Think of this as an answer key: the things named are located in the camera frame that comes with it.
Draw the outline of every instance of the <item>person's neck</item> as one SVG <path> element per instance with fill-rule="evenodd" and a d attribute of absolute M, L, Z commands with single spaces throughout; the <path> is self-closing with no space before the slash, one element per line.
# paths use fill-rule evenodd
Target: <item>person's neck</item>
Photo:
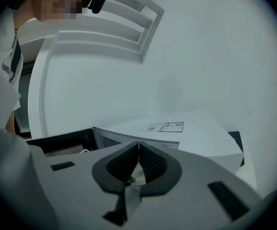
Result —
<path fill-rule="evenodd" d="M 17 10 L 13 10 L 14 28 L 18 30 L 28 20 L 34 18 L 32 0 L 26 0 Z"/>

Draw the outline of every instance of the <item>white shirt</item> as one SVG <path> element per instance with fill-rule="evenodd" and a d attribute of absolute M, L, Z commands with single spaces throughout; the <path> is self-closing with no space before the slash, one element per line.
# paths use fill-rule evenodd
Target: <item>white shirt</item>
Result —
<path fill-rule="evenodd" d="M 0 15 L 0 75 L 18 92 L 19 78 L 23 69 L 23 56 L 20 54 L 15 72 L 11 71 L 11 62 L 17 44 L 14 29 L 13 11 L 6 8 Z M 20 107 L 19 100 L 13 111 Z"/>

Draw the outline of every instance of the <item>person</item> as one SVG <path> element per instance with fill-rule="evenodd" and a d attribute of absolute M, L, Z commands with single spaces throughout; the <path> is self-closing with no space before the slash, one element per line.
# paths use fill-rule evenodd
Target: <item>person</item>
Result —
<path fill-rule="evenodd" d="M 28 20 L 41 22 L 66 19 L 82 12 L 91 0 L 25 0 L 17 10 L 6 8 L 0 15 L 0 74 L 18 92 L 19 78 L 23 69 L 23 56 L 17 39 L 17 30 Z M 19 100 L 7 121 L 5 130 L 15 134 L 14 111 L 20 107 Z"/>

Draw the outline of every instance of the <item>shirt logo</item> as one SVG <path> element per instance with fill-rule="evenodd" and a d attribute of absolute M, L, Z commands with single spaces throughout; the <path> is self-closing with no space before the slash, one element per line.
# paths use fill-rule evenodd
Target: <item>shirt logo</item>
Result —
<path fill-rule="evenodd" d="M 8 74 L 10 73 L 10 68 L 8 66 L 6 66 L 4 63 L 2 64 L 2 70 L 7 72 Z"/>

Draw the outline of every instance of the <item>white wall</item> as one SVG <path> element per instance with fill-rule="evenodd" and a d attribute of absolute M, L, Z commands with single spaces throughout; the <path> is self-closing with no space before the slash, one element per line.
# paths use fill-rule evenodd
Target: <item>white wall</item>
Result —
<path fill-rule="evenodd" d="M 240 130 L 267 195 L 277 188 L 276 15 L 263 0 L 154 1 L 165 14 L 143 67 L 165 72 L 159 109 L 204 109 Z"/>
<path fill-rule="evenodd" d="M 58 45 L 44 85 L 47 135 L 203 109 L 241 131 L 267 195 L 277 188 L 276 16 L 262 0 L 155 1 L 165 14 L 143 65 Z"/>

